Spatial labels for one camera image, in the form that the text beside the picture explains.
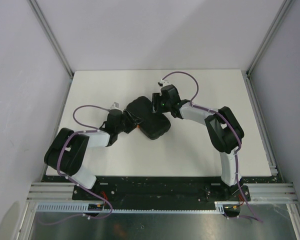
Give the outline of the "black plastic tool case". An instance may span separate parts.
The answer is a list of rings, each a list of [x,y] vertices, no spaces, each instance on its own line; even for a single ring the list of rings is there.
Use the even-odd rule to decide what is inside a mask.
[[[162,113],[152,112],[152,102],[146,96],[140,96],[126,106],[126,109],[143,119],[140,131],[150,140],[156,140],[171,128],[170,120]]]

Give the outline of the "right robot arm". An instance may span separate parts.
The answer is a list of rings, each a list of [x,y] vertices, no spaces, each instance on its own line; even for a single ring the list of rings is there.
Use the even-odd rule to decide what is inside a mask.
[[[174,118],[190,120],[206,127],[213,147],[220,154],[221,196],[232,201],[242,186],[238,152],[242,147],[244,131],[229,107],[217,110],[182,100],[172,84],[159,83],[160,92],[152,94],[152,111],[170,113]]]

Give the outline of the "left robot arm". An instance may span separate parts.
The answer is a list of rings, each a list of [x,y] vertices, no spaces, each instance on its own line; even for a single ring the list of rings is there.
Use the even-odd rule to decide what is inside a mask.
[[[87,149],[112,146],[120,133],[130,133],[142,121],[127,110],[111,109],[100,128],[89,126],[88,130],[74,131],[64,127],[45,153],[44,163],[60,176],[83,186],[83,194],[95,200],[100,196],[101,188],[95,184],[97,177],[83,166]]]

